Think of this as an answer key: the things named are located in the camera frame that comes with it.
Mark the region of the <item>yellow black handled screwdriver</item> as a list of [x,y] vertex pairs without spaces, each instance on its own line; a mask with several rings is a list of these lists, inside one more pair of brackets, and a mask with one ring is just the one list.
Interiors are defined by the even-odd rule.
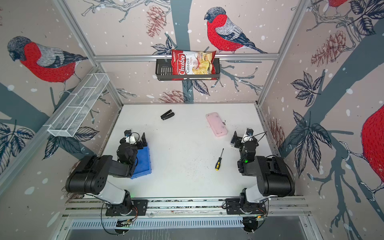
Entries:
[[224,149],[222,149],[221,155],[219,156],[216,164],[215,164],[215,170],[218,171],[221,167],[221,161],[222,161],[222,155],[223,155]]

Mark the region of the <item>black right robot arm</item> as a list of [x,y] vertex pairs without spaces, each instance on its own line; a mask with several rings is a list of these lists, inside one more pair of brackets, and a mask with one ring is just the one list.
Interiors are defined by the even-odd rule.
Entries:
[[269,155],[257,156],[259,140],[252,129],[244,136],[237,132],[231,139],[231,146],[239,150],[237,162],[239,173],[246,177],[255,177],[256,185],[245,188],[240,193],[240,205],[260,204],[274,197],[287,197],[295,194],[295,181],[289,168],[281,157]]

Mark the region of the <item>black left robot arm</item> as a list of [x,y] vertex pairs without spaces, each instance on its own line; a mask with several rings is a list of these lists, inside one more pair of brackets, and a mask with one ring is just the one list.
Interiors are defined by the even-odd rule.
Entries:
[[66,181],[68,193],[93,196],[110,205],[133,205],[129,191],[120,189],[108,181],[108,176],[131,178],[139,165],[138,153],[148,146],[146,135],[126,130],[117,150],[118,159],[111,155],[88,156],[72,171]]

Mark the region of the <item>blue plastic bin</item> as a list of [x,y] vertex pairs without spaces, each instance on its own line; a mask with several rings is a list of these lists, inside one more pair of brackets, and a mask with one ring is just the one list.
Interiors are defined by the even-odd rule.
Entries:
[[143,149],[139,150],[137,158],[138,164],[131,179],[143,177],[152,173],[149,147],[144,147]]

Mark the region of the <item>pink rectangular case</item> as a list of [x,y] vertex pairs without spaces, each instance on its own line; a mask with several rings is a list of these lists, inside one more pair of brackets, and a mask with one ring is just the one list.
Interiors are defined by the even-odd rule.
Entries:
[[228,130],[218,113],[207,114],[206,119],[216,137],[223,137],[228,134]]

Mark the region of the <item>red cassava chips bag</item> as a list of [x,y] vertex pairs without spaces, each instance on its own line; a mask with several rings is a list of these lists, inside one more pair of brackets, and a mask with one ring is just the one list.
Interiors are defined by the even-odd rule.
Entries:
[[192,52],[172,50],[172,65],[175,68],[177,64],[188,64],[193,66],[195,75],[211,74],[213,69],[213,60],[216,51],[213,52]]

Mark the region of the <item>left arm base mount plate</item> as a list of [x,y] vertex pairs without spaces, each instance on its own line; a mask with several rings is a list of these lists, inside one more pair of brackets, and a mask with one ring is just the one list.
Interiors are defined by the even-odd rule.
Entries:
[[133,199],[130,205],[125,203],[119,205],[107,205],[106,216],[107,217],[125,217],[125,216],[145,216],[148,200],[145,199]]

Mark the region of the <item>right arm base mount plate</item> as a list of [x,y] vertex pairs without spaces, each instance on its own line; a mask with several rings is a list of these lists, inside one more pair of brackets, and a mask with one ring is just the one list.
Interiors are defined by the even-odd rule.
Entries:
[[228,215],[266,215],[267,208],[265,204],[249,203],[240,198],[225,199],[222,208]]

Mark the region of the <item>white mesh wall shelf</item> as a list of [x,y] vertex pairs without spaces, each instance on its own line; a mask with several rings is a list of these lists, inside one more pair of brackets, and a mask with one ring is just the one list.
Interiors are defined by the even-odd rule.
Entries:
[[48,132],[54,137],[74,137],[109,81],[107,74],[88,74],[82,80],[81,88],[70,94],[69,103],[49,126]]

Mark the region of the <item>aluminium front rail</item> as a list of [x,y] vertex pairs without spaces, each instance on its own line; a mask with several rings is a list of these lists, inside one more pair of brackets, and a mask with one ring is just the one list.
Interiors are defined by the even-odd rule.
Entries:
[[[136,206],[129,216],[140,218],[183,218],[183,217],[226,217],[232,211],[235,216],[248,216],[245,210],[234,209],[239,200],[226,204],[226,197],[200,198],[133,198]],[[97,218],[104,216],[108,207],[95,198],[72,199],[60,214],[63,218]],[[311,216],[312,212],[304,197],[271,198],[260,208],[258,215],[275,216]]]

